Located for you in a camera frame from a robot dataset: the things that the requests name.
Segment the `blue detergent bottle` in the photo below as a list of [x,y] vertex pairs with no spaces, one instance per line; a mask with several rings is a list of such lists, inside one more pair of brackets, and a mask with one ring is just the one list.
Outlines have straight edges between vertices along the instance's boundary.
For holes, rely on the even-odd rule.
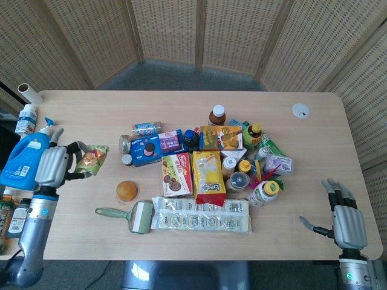
[[23,190],[33,190],[37,186],[37,167],[44,150],[50,145],[49,127],[54,125],[54,121],[46,117],[44,119],[47,122],[46,128],[27,135],[13,148],[1,172],[0,184]]

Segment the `wooden table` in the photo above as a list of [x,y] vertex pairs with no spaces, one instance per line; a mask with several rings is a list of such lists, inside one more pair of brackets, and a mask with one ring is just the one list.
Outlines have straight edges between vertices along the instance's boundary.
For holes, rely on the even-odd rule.
[[[340,249],[333,240],[308,231],[304,215],[330,228],[331,211],[320,184],[332,177],[346,184],[363,211],[370,259],[382,253],[382,243],[368,199],[345,111],[340,98],[312,92],[193,92],[193,91],[42,91],[37,128],[44,117],[65,129],[59,144],[82,140],[105,144],[110,152],[96,177],[66,182],[60,195],[45,259],[152,260],[335,260]],[[152,230],[131,234],[128,222],[99,216],[98,207],[128,210],[120,205],[115,188],[133,180],[139,199],[163,194],[161,163],[126,167],[118,150],[119,136],[132,124],[161,121],[163,129],[193,129],[207,124],[215,104],[226,108],[227,121],[261,122],[264,131],[294,159],[294,174],[284,178],[285,190],[260,209],[251,208],[252,234]],[[292,113],[295,103],[310,108],[306,119]],[[17,192],[16,197],[31,192]],[[13,240],[9,257],[18,249]]]

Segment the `snack bag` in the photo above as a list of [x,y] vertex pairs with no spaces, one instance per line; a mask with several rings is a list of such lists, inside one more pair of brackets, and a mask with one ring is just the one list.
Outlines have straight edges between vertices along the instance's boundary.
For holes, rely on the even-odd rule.
[[82,159],[75,167],[75,172],[86,171],[93,175],[97,175],[100,167],[109,151],[109,146],[106,145],[88,145],[89,151],[84,154]]
[[194,151],[192,157],[193,192],[197,204],[223,206],[226,188],[223,183],[220,153]]

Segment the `snack box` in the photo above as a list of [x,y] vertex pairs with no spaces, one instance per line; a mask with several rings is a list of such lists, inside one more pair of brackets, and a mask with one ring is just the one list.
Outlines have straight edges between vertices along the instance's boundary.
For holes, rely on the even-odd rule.
[[162,156],[187,152],[187,146],[183,143],[181,130],[176,130],[180,147],[177,150],[165,152],[161,151],[160,139],[158,135],[141,137],[131,141],[131,155],[133,165],[138,167],[150,163],[161,161]]
[[201,126],[200,150],[242,150],[241,126]]
[[192,194],[192,178],[188,153],[163,156],[163,190],[166,198]]
[[159,133],[158,138],[160,139],[160,147],[163,153],[175,151],[180,148],[176,130]]

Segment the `lint roller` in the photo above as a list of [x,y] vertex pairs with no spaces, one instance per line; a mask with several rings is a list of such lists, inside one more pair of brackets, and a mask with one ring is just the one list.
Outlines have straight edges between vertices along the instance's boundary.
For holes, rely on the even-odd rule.
[[147,234],[151,227],[153,204],[148,201],[138,201],[128,212],[115,208],[97,208],[96,213],[111,218],[128,220],[129,231],[135,234]]

